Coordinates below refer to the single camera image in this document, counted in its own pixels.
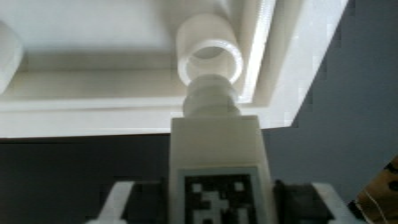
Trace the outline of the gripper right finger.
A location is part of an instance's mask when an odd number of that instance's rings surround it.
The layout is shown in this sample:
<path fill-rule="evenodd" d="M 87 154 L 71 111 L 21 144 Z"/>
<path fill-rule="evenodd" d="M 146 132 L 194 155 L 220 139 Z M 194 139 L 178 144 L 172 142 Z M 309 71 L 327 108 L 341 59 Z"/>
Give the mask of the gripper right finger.
<path fill-rule="evenodd" d="M 274 185 L 279 224 L 362 224 L 325 183 Z"/>

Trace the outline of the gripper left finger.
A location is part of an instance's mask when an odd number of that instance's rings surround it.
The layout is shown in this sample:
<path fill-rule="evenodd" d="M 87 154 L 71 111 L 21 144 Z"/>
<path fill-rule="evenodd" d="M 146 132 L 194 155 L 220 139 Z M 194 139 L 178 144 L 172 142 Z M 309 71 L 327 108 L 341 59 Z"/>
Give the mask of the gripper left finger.
<path fill-rule="evenodd" d="M 85 224 L 128 224 L 123 212 L 133 186 L 133 181 L 121 181 L 114 184 L 98 217 Z"/>

